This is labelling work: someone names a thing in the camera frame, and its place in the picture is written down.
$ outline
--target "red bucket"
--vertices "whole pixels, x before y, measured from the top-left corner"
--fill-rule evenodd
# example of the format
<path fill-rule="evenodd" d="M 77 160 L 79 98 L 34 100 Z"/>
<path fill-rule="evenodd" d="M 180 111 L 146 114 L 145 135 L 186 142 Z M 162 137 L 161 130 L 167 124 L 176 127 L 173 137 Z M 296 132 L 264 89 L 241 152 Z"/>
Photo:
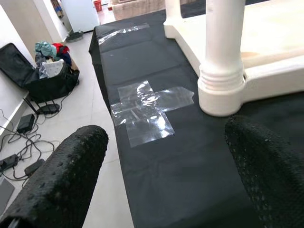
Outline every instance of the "red bucket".
<path fill-rule="evenodd" d="M 101 0 L 100 1 L 94 1 L 94 5 L 95 5 L 95 8 L 97 10 L 97 12 L 100 12 L 103 10 L 103 7 L 101 5 Z"/>

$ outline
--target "black tablecloth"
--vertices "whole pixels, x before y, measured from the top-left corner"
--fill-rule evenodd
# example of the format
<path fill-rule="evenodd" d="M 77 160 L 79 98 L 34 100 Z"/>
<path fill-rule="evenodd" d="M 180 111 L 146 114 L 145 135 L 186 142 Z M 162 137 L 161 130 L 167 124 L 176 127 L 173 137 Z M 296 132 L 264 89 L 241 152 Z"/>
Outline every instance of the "black tablecloth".
<path fill-rule="evenodd" d="M 183 16 L 204 13 L 204 2 L 182 6 Z M 148 80 L 152 89 L 195 92 L 194 105 L 167 112 L 175 134 L 130 148 L 124 124 L 115 127 L 124 183 L 135 228 L 259 228 L 224 139 L 226 118 L 199 107 L 197 76 L 174 40 L 166 39 L 165 12 L 96 27 L 90 53 L 104 100 L 119 102 L 117 88 Z M 98 46 L 98 39 L 123 28 Z M 303 148 L 304 94 L 243 105 L 249 116 Z"/>

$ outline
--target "open suitcase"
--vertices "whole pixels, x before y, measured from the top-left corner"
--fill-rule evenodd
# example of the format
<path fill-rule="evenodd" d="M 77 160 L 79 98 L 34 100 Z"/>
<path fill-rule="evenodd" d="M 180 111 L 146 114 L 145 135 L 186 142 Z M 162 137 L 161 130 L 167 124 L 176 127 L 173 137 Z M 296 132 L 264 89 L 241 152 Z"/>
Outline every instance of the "open suitcase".
<path fill-rule="evenodd" d="M 66 64 L 60 73 L 51 78 L 39 79 L 39 70 L 12 43 L 0 49 L 0 69 L 19 87 L 27 89 L 36 103 L 64 97 L 77 84 L 79 71 L 72 70 Z"/>

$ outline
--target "white plastic leg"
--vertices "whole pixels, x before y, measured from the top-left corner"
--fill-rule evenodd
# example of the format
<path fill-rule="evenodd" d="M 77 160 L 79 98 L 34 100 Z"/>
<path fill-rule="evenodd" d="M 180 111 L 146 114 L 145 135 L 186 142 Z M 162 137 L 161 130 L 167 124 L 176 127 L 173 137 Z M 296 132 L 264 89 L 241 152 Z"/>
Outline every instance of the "white plastic leg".
<path fill-rule="evenodd" d="M 166 21 L 164 22 L 164 29 L 166 38 L 174 37 L 174 25 L 182 23 L 181 17 L 181 1 L 180 0 L 166 0 Z"/>
<path fill-rule="evenodd" d="M 211 115 L 227 116 L 242 105 L 244 9 L 245 0 L 206 0 L 206 57 L 198 87 L 199 105 Z"/>

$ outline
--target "floor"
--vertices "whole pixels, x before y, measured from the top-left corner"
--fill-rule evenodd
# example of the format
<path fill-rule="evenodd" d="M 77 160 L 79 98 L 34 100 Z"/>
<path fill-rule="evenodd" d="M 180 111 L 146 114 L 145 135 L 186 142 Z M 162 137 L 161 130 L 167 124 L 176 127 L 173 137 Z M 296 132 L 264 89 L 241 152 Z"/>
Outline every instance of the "floor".
<path fill-rule="evenodd" d="M 109 144 L 105 160 L 99 172 L 98 181 L 91 200 L 83 228 L 133 228 L 127 196 L 121 172 L 114 126 L 109 112 L 103 101 L 91 56 L 88 53 L 92 33 L 84 35 L 84 39 L 68 44 L 71 56 L 80 69 L 80 84 L 63 102 L 61 112 L 52 119 L 47 119 L 39 125 L 38 133 L 43 140 L 53 141 L 58 146 L 65 138 L 81 126 L 95 124 L 103 127 L 109 135 Z M 32 113 L 28 108 L 25 114 Z M 24 147 L 25 140 L 13 144 L 6 144 L 0 153 L 0 159 L 10 156 Z M 51 147 L 41 144 L 42 158 L 47 159 L 51 154 Z M 33 152 L 32 159 L 19 162 L 16 175 L 24 175 L 24 168 L 36 161 L 38 152 Z M 12 177 L 13 170 L 5 174 Z M 21 190 L 22 181 L 11 181 L 15 191 L 9 204 Z"/>
<path fill-rule="evenodd" d="M 103 10 L 98 12 L 100 24 L 103 25 L 103 24 L 106 24 L 106 23 L 116 21 L 115 17 L 114 17 L 114 14 L 113 14 L 113 11 L 108 10 L 108 5 L 103 5 L 102 7 L 103 7 Z"/>

